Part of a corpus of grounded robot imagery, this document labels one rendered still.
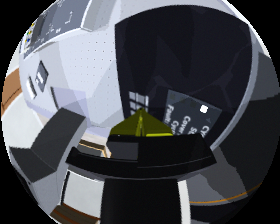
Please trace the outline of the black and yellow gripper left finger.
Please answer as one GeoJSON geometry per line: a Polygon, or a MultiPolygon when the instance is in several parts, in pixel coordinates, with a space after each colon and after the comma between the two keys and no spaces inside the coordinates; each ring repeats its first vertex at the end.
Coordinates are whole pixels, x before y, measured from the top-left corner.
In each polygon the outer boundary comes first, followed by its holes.
{"type": "Polygon", "coordinates": [[[119,124],[111,128],[109,135],[141,135],[141,108],[139,108],[133,115],[126,118],[119,124]]]}

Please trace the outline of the white pcr plate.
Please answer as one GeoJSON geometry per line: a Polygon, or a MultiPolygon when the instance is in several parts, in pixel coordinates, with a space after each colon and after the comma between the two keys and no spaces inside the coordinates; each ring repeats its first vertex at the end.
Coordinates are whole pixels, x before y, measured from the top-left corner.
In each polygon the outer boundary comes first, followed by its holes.
{"type": "Polygon", "coordinates": [[[30,79],[27,80],[26,85],[27,85],[28,90],[31,89],[31,90],[29,91],[29,93],[30,93],[30,96],[33,96],[33,97],[31,97],[31,98],[33,99],[33,98],[35,97],[35,93],[34,93],[34,90],[33,90],[33,87],[32,87],[32,84],[31,84],[30,79]]]}

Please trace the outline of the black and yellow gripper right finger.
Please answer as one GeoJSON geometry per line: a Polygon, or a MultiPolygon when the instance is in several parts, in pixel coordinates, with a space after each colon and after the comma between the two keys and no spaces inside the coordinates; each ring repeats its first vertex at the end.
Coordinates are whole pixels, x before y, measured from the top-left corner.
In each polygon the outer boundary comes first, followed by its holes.
{"type": "Polygon", "coordinates": [[[172,129],[169,126],[148,114],[144,108],[141,108],[141,117],[142,136],[173,135],[172,129]]]}

